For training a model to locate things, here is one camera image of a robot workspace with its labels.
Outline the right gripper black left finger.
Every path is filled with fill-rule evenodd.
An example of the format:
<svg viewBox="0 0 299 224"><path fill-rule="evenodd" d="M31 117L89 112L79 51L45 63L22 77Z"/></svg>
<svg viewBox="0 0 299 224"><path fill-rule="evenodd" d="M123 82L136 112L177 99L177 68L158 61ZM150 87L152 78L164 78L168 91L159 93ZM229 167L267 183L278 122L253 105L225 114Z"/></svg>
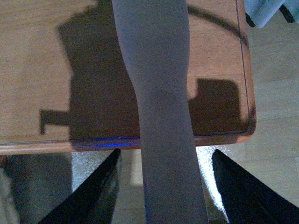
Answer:
<svg viewBox="0 0 299 224"><path fill-rule="evenodd" d="M119 191L121 150L115 149L40 224L110 224Z"/></svg>

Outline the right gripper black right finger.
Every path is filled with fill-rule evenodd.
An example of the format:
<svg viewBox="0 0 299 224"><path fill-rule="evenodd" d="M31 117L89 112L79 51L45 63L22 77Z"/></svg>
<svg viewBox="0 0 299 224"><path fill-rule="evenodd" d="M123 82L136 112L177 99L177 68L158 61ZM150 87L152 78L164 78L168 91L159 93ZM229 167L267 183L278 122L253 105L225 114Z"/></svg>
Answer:
<svg viewBox="0 0 299 224"><path fill-rule="evenodd" d="M299 209L220 150L212 155L217 189L231 224L297 224Z"/></svg>

